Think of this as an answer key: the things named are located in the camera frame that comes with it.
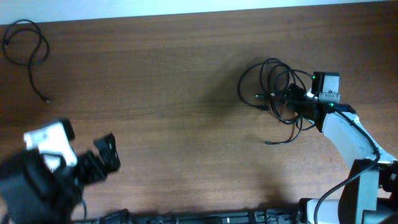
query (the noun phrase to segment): wooden table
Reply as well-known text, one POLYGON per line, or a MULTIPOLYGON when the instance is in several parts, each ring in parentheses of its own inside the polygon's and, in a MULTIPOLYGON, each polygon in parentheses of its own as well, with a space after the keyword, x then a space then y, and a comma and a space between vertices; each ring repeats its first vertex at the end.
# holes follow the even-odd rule
MULTIPOLYGON (((19 150, 24 132, 58 117, 71 119, 77 154, 112 131, 122 168, 85 189, 89 217, 119 208, 266 208, 320 197, 346 178, 349 168, 316 129, 292 144, 264 144, 285 140, 292 127, 241 103, 236 85, 250 64, 269 57, 310 73, 339 72, 341 102, 398 157, 396 2, 39 26, 51 53, 34 78, 54 101, 41 102, 26 68, 0 56, 1 158, 19 150)), ((30 38, 19 39, 14 56, 26 57, 30 38)), ((252 77, 248 97, 259 90, 252 77)))

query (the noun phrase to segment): black cable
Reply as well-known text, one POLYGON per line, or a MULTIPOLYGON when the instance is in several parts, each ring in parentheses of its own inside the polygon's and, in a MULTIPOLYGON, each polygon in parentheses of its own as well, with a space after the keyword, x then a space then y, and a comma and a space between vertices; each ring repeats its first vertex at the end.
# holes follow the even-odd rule
MULTIPOLYGON (((309 127, 307 127, 307 128, 304 128, 304 129, 302 128, 303 116, 301 114, 298 114, 297 116, 295 116, 293 118, 289 118, 289 119, 285 119, 285 118, 281 117, 281 115, 279 113, 278 106, 277 106, 277 102, 276 102, 275 99, 278 98, 279 95, 281 95, 289 87, 290 81, 292 81, 292 83, 296 84, 296 81, 298 80, 300 82, 300 84, 302 85, 303 89, 305 91, 307 91, 307 88, 305 87, 305 84, 302 81, 302 79, 298 76, 298 73, 304 74, 304 75, 306 75, 306 76, 308 76, 310 78, 312 78, 312 75, 307 73, 307 72, 304 72, 302 70, 293 69, 290 66, 288 66, 286 63, 284 63, 283 61, 281 61, 281 60, 279 60, 277 58, 269 58, 269 59, 265 60, 262 63, 256 63, 253 66, 249 67, 242 74, 242 76, 241 76, 241 78, 239 79, 239 82, 238 82, 238 96, 239 96, 240 100, 243 103, 245 103, 245 104, 247 104, 249 106, 255 107, 257 109, 265 110, 265 111, 269 110, 269 107, 266 106, 266 105, 254 105, 252 103, 247 102, 243 98, 243 96, 241 94, 241 83, 242 83, 242 80, 246 77, 246 75, 252 69, 254 69, 254 68, 258 67, 258 66, 261 66, 260 74, 259 74, 259 83, 260 83, 261 89, 263 90, 262 97, 264 97, 265 99, 269 100, 269 104, 270 104, 269 107, 271 107, 271 110, 272 110, 274 116, 280 122, 282 122, 284 124, 294 124, 298 128, 298 133, 295 135, 294 138, 289 138, 288 140, 281 141, 281 142, 266 141, 265 144, 270 144, 270 145, 273 145, 273 144, 287 144, 287 143, 290 143, 290 142, 296 140, 300 136, 300 133, 302 131, 307 131, 307 130, 309 130, 311 128, 314 128, 315 127, 314 124, 309 126, 309 127), (276 74, 276 77, 275 77, 275 80, 274 80, 274 84, 273 84, 274 90, 272 91, 271 90, 271 86, 272 86, 271 75, 276 71, 277 68, 281 68, 282 71, 280 73, 276 74), (264 81, 264 78, 263 78, 264 75, 267 75, 267 78, 266 78, 267 85, 266 86, 265 86, 265 84, 263 82, 264 81), (285 77, 285 84, 284 84, 284 86, 281 89, 278 89, 277 82, 278 82, 279 78, 282 77, 282 76, 285 77)), ((311 102, 314 99, 315 99, 315 95, 312 97, 312 99, 310 99, 310 101, 307 101, 306 103, 314 104, 314 102, 311 102)))
POLYGON ((49 43, 48 43, 47 39, 43 36, 42 31, 40 30, 38 25, 30 20, 27 20, 27 19, 21 19, 21 20, 15 21, 12 24, 8 25, 6 27, 6 31, 4 32, 4 35, 3 35, 3 39, 1 42, 1 49, 2 49, 4 56, 6 57, 6 59, 8 61, 10 61, 11 63, 13 63, 15 65, 27 67, 27 72, 29 75, 29 82, 30 82, 30 85, 32 86, 33 91, 40 97, 40 99, 42 99, 47 104, 50 104, 51 100, 49 98, 47 98, 46 96, 44 96, 43 94, 41 94, 41 92, 36 88, 36 86, 34 85, 34 82, 33 82, 32 66, 40 65, 41 63, 43 63, 47 59, 47 57, 49 56, 49 53, 50 53, 49 43), (21 22, 27 22, 27 23, 31 24, 34 27, 34 29, 31 29, 31 28, 22 28, 21 29, 20 28, 20 29, 15 30, 14 32, 11 32, 11 29, 14 26, 17 26, 21 22), (39 40, 37 41, 37 45, 35 46, 34 50, 32 51, 31 55, 29 56, 28 62, 26 62, 26 63, 18 62, 17 60, 12 59, 6 50, 7 47, 10 45, 12 38, 15 35, 17 35, 21 32, 24 32, 24 31, 33 32, 33 33, 37 34, 37 36, 39 37, 39 40), (34 57, 35 57, 36 53, 39 51, 40 47, 42 46, 42 42, 44 42, 45 47, 46 47, 45 55, 42 58, 34 61, 34 57))
POLYGON ((314 214, 313 214, 313 219, 314 219, 314 223, 315 224, 318 224, 318 211, 319 211, 319 208, 320 208, 322 202, 329 195, 331 195, 333 192, 335 192, 336 190, 340 189, 341 187, 344 187, 345 185, 351 183, 352 181, 354 181, 355 179, 360 177, 363 173, 367 172, 369 169, 372 169, 375 165, 377 165, 377 163, 380 160, 379 148, 375 145, 375 143, 371 139, 371 137, 364 130, 362 130, 353 120, 349 119, 343 112, 341 112, 340 110, 338 110, 336 108, 333 108, 333 110, 336 113, 340 114, 345 120, 347 120, 347 122, 349 122, 350 125, 354 126, 354 128, 357 129, 369 141, 371 147, 373 148, 374 154, 376 155, 376 158, 375 158, 375 160, 372 161, 372 163, 370 163, 370 165, 368 165, 361 172, 359 172, 358 174, 350 177, 349 179, 346 179, 346 180, 342 181, 341 183, 339 183, 338 185, 336 185, 332 189, 330 189, 328 192, 326 192, 324 195, 322 195, 322 197, 319 199, 317 205, 315 206, 315 210, 314 210, 314 214))
POLYGON ((86 219, 87 219, 87 204, 86 204, 86 201, 85 201, 84 199, 82 199, 82 200, 81 200, 81 204, 83 205, 83 209, 84 209, 84 211, 85 211, 84 220, 86 220, 86 219))
POLYGON ((247 101, 244 99, 244 97, 242 96, 242 93, 241 93, 241 84, 242 84, 243 78, 244 78, 252 69, 254 69, 254 68, 256 68, 256 67, 258 67, 258 66, 260 66, 260 65, 262 65, 262 63, 257 63, 257 64, 255 64, 255 65, 253 65, 253 66, 249 67, 249 68, 242 74, 241 78, 240 78, 239 81, 238 81, 238 96, 239 96, 239 99, 241 99, 241 101, 242 101, 243 103, 245 103, 245 104, 247 104, 247 105, 249 105, 249 106, 252 106, 252 107, 254 107, 254 108, 260 109, 260 110, 268 111, 268 110, 269 110, 268 106, 265 106, 265 105, 254 105, 254 104, 252 104, 252 103, 249 103, 249 102, 247 102, 247 101))

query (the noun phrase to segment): robotic arm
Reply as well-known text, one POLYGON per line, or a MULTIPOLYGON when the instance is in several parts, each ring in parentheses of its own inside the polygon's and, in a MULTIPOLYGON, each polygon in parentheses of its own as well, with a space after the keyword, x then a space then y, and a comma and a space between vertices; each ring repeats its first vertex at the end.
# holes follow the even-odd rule
POLYGON ((379 223, 397 211, 397 159, 369 135, 350 105, 339 104, 339 79, 337 73, 315 72, 311 89, 314 104, 300 94, 303 90, 298 86, 292 84, 287 90, 288 97, 296 98, 291 103, 286 100, 288 106, 314 121, 351 167, 348 179, 340 185, 344 186, 340 200, 301 200, 307 211, 305 218, 315 223, 316 214, 318 223, 379 223), (379 186, 392 192, 390 199, 377 198, 379 186))
POLYGON ((76 156, 69 145, 74 138, 67 119, 25 133, 26 149, 0 166, 6 219, 16 224, 70 223, 84 186, 105 180, 120 168, 112 134, 94 141, 99 157, 91 151, 76 156))

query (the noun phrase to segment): coiled black cable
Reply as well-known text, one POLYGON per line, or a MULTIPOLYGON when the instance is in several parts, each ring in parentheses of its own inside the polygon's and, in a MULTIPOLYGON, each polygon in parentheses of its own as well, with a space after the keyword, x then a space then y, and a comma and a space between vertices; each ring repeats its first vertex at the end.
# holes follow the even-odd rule
POLYGON ((239 99, 243 103, 245 103, 245 104, 247 104, 249 106, 252 106, 254 108, 257 108, 257 109, 260 109, 260 110, 264 110, 264 111, 269 111, 269 107, 267 105, 254 105, 252 103, 249 103, 242 96, 242 93, 241 93, 242 81, 249 74, 249 72, 251 70, 253 70, 254 68, 259 67, 259 66, 261 66, 260 74, 259 74, 259 83, 260 83, 261 89, 263 91, 262 94, 263 94, 263 97, 269 101, 269 105, 271 107, 271 110, 272 110, 274 116, 280 122, 282 122, 284 124, 294 124, 297 127, 297 129, 298 129, 298 133, 294 137, 289 138, 286 141, 281 141, 281 142, 265 141, 265 143, 268 144, 268 145, 290 143, 290 142, 296 140, 300 136, 300 133, 302 131, 307 131, 307 130, 309 130, 311 128, 314 128, 315 125, 313 124, 313 125, 311 125, 311 126, 309 126, 307 128, 303 128, 303 121, 302 121, 303 120, 303 116, 301 114, 298 114, 297 116, 295 116, 293 118, 289 118, 289 119, 282 118, 280 113, 279 113, 279 109, 278 109, 278 106, 277 106, 276 98, 280 97, 281 94, 283 94, 283 92, 285 90, 287 90, 287 88, 289 87, 290 81, 292 81, 292 83, 296 84, 296 82, 298 80, 298 82, 300 82, 300 84, 303 87, 303 89, 305 91, 307 91, 307 88, 305 87, 304 82, 302 81, 302 79, 297 74, 301 73, 301 74, 304 74, 304 75, 306 75, 306 76, 308 76, 310 78, 312 78, 312 75, 307 73, 307 72, 304 72, 302 70, 292 69, 286 63, 282 62, 281 60, 279 60, 277 58, 270 58, 270 59, 265 60, 264 62, 256 63, 253 66, 249 67, 246 71, 244 71, 244 73, 241 75, 241 78, 238 81, 238 96, 239 96, 239 99), (265 71, 267 70, 267 68, 270 65, 272 65, 272 67, 270 69, 268 69, 268 72, 266 73, 265 71), (283 69, 283 71, 276 75, 275 80, 274 80, 274 84, 273 84, 274 91, 272 91, 271 90, 271 86, 272 86, 271 75, 274 74, 276 69, 279 68, 279 67, 281 69, 283 69), (266 77, 267 85, 266 86, 264 84, 264 75, 267 75, 267 77, 266 77), (283 88, 278 89, 277 82, 283 76, 285 77, 285 84, 284 84, 283 88))
POLYGON ((86 203, 86 201, 84 199, 82 199, 81 200, 81 204, 83 205, 83 209, 85 211, 84 220, 86 220, 87 219, 87 203, 86 203))
POLYGON ((8 59, 8 61, 10 61, 11 63, 13 63, 15 65, 27 67, 29 81, 30 81, 30 85, 32 86, 33 91, 40 97, 40 99, 42 99, 47 104, 50 104, 51 103, 50 98, 47 98, 46 96, 41 94, 41 92, 36 88, 36 86, 34 85, 34 82, 33 82, 32 66, 40 65, 41 63, 43 63, 47 59, 47 57, 49 56, 49 53, 50 53, 49 43, 48 43, 47 39, 43 36, 42 31, 40 30, 38 25, 28 19, 21 19, 21 20, 15 21, 12 24, 8 25, 6 27, 6 31, 4 32, 4 35, 2 38, 1 49, 2 49, 2 52, 3 52, 4 56, 6 57, 6 59, 8 59), (22 22, 31 24, 33 29, 32 28, 19 28, 14 31, 11 30, 13 27, 17 26, 18 24, 20 24, 22 22), (17 60, 14 60, 13 58, 11 58, 9 56, 9 54, 7 52, 7 48, 11 44, 12 38, 15 37, 17 34, 24 32, 24 31, 33 32, 33 33, 37 34, 39 39, 37 41, 37 44, 36 44, 34 50, 32 51, 31 55, 29 56, 28 61, 27 62, 18 62, 17 60), (45 54, 42 58, 40 58, 38 60, 34 60, 34 57, 35 57, 36 53, 39 51, 43 42, 44 42, 44 45, 46 48, 45 54))

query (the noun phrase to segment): white wall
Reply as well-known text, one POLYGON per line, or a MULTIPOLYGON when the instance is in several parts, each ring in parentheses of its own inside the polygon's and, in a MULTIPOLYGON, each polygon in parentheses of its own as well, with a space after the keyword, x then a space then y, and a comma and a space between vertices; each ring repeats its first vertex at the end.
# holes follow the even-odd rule
POLYGON ((0 24, 22 18, 52 22, 369 1, 372 0, 0 0, 0 24))

